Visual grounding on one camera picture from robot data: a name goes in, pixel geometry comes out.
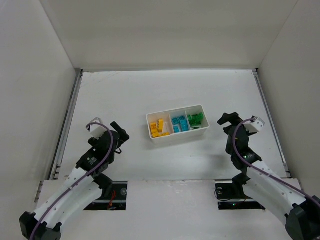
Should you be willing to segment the blue and yellow lego stack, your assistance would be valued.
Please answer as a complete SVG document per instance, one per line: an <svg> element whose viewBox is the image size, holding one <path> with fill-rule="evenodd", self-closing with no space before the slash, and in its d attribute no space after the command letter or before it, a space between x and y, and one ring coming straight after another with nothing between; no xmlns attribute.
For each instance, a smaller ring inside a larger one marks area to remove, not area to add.
<svg viewBox="0 0 320 240"><path fill-rule="evenodd" d="M165 137L165 136L170 136L171 134L169 132L164 132L164 133L160 133L160 132L154 132L152 133L152 137L153 138L159 138L159 137Z"/></svg>

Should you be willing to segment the green square lego brick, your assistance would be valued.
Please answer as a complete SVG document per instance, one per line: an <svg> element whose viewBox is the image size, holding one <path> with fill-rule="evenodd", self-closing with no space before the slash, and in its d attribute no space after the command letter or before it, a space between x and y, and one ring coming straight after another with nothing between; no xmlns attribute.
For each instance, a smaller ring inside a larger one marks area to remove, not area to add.
<svg viewBox="0 0 320 240"><path fill-rule="evenodd" d="M189 119L188 122L191 127L194 127L197 125L197 121L194 118Z"/></svg>

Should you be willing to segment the white three-compartment container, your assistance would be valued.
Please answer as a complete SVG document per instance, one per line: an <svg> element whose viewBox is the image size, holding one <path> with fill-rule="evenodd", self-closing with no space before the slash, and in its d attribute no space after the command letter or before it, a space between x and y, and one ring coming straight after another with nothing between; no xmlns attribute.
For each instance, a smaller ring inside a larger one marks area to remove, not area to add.
<svg viewBox="0 0 320 240"><path fill-rule="evenodd" d="M149 113L146 120L150 139L156 145L202 136L210 127L201 105Z"/></svg>

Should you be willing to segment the cyan square lego brick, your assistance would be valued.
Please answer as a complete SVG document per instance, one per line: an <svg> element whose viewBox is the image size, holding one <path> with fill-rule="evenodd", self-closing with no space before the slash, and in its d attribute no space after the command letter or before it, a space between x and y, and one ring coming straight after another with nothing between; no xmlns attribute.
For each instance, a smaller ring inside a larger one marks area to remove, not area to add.
<svg viewBox="0 0 320 240"><path fill-rule="evenodd" d="M189 130L189 127L188 127L188 122L187 122L187 119L185 118L185 116L179 116L178 117L178 120L179 120L179 124L180 124L180 127L181 127L181 131L182 132L186 132Z"/></svg>

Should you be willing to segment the cyan small lego brick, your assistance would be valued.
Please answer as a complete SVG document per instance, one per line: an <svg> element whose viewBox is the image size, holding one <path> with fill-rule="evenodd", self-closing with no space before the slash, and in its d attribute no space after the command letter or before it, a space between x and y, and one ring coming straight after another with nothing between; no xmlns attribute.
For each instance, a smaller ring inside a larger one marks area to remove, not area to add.
<svg viewBox="0 0 320 240"><path fill-rule="evenodd" d="M173 125L178 125L180 123L180 120L179 120L178 117L173 117L171 119L171 122L172 122Z"/></svg>

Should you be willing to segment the yellow lego block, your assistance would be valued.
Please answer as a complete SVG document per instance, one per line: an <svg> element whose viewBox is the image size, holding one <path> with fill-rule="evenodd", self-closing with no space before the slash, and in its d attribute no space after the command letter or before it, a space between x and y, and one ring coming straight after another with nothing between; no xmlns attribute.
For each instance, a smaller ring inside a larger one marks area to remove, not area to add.
<svg viewBox="0 0 320 240"><path fill-rule="evenodd" d="M151 122L149 124L151 134L155 134L158 132L158 127L156 122Z"/></svg>

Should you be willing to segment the yellow long lego brick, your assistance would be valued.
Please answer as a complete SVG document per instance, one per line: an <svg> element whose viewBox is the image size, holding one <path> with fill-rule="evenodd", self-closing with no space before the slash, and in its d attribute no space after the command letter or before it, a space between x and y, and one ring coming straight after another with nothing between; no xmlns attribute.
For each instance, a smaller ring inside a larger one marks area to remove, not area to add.
<svg viewBox="0 0 320 240"><path fill-rule="evenodd" d="M158 120L158 125L157 125L157 130L162 133L164 129L164 120L162 118L160 118Z"/></svg>

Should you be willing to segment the cyan rounded lego piece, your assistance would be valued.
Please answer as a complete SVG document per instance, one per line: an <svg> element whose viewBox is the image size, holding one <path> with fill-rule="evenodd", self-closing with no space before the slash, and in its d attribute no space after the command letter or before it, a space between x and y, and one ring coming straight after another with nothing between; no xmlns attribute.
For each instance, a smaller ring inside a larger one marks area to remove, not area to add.
<svg viewBox="0 0 320 240"><path fill-rule="evenodd" d="M174 126L173 126L173 131L174 131L175 134L176 134L176 133L180 133L180 132L181 132L180 126L179 126L179 125L174 125Z"/></svg>

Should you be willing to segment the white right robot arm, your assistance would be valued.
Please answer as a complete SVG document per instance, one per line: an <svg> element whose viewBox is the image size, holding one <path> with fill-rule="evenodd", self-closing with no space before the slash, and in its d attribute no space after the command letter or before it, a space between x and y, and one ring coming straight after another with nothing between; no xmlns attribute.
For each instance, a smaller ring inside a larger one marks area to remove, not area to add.
<svg viewBox="0 0 320 240"><path fill-rule="evenodd" d="M217 182L215 196L220 203L252 199L271 212L293 240L320 237L320 199L310 196L277 176L249 147L250 136L264 127L256 116L243 120L237 112L224 113L217 122L228 136L226 153L240 174L231 182Z"/></svg>

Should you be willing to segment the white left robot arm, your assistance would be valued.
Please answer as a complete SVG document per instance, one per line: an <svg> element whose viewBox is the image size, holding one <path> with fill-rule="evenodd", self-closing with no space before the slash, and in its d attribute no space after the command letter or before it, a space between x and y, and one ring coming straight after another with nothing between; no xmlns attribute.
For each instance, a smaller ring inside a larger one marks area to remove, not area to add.
<svg viewBox="0 0 320 240"><path fill-rule="evenodd" d="M90 149L81 156L63 185L33 212L19 218L22 235L27 240L59 240L66 223L98 199L107 199L107 210L120 191L104 171L121 154L121 146L130 139L115 121L108 128L95 118L87 124L91 134Z"/></svg>

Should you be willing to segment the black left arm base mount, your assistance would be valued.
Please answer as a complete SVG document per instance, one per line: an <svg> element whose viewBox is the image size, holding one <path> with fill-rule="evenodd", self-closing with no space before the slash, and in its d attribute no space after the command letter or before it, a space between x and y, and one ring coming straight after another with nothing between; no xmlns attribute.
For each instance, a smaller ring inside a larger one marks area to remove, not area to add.
<svg viewBox="0 0 320 240"><path fill-rule="evenodd" d="M101 196L89 204L85 211L125 211L127 207L128 182L113 181L100 175L96 181L102 190Z"/></svg>

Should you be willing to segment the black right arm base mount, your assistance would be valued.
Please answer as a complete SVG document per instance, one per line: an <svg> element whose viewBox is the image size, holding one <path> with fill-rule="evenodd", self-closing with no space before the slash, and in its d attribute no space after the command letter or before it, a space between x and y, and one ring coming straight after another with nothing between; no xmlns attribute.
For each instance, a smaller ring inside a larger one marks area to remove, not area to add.
<svg viewBox="0 0 320 240"><path fill-rule="evenodd" d="M243 186L250 178L243 173L232 180L218 180L215 182L214 195L218 201L220 211L228 210L265 210L257 201L245 195Z"/></svg>

